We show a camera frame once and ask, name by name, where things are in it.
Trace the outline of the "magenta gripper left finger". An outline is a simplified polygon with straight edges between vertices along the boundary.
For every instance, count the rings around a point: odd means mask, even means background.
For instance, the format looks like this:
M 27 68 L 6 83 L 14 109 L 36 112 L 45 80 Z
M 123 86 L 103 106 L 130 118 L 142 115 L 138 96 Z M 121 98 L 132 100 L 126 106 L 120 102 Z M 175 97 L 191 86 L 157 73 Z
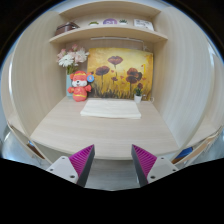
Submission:
M 70 157 L 59 157 L 47 171 L 78 186 L 84 187 L 94 156 L 95 148 L 93 145 L 90 145 Z

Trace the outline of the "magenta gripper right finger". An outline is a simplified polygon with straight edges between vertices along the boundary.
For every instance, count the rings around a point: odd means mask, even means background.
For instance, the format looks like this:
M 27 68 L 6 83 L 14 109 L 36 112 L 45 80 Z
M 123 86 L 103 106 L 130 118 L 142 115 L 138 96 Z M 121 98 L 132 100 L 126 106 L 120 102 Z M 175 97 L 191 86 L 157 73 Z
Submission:
M 139 146 L 132 145 L 131 155 L 141 187 L 168 176 L 178 170 L 164 156 L 156 157 Z

